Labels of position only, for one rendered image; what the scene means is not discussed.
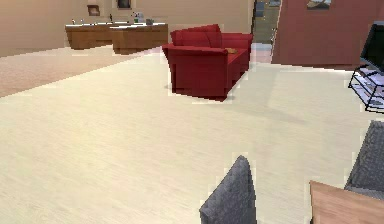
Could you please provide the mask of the red sofa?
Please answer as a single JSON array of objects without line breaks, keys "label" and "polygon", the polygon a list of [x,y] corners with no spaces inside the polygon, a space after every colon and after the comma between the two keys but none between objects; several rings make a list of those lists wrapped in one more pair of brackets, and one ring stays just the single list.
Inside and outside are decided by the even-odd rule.
[{"label": "red sofa", "polygon": [[[172,92],[224,101],[249,69],[252,34],[223,33],[218,24],[175,30],[162,46],[171,72]],[[234,48],[228,54],[225,48]]]}]

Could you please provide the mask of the brown kitchen island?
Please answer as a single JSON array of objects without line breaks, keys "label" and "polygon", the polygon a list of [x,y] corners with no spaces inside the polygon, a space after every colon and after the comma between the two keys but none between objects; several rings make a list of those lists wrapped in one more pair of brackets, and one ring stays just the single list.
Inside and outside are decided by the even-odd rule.
[{"label": "brown kitchen island", "polygon": [[111,27],[110,30],[116,54],[129,55],[168,43],[169,31],[166,23],[137,23]]}]

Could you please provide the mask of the grey chair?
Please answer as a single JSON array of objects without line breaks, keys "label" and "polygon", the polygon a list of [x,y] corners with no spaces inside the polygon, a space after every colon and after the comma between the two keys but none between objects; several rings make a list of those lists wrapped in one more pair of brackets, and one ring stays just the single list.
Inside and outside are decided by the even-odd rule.
[{"label": "grey chair", "polygon": [[371,121],[344,189],[384,201],[384,122]]},{"label": "grey chair", "polygon": [[257,224],[250,164],[240,155],[200,207],[201,224]]}]

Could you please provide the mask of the brown kitchen counter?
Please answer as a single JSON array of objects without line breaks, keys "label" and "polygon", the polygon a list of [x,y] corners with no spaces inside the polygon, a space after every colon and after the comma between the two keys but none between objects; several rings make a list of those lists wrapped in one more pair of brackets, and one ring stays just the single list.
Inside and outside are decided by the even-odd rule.
[{"label": "brown kitchen counter", "polygon": [[74,50],[84,50],[111,45],[110,27],[110,24],[66,25],[69,46]]}]

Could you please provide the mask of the light wooden table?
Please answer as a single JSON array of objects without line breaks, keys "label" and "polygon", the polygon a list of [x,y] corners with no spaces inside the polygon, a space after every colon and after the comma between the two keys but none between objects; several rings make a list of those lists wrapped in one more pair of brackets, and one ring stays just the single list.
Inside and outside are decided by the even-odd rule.
[{"label": "light wooden table", "polygon": [[313,224],[384,224],[384,201],[310,181]]}]

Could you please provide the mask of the black television set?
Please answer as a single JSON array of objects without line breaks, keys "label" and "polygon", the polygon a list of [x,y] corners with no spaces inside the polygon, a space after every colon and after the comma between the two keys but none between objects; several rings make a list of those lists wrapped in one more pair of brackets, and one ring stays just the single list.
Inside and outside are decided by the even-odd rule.
[{"label": "black television set", "polygon": [[372,24],[360,58],[384,72],[384,21],[375,21]]}]

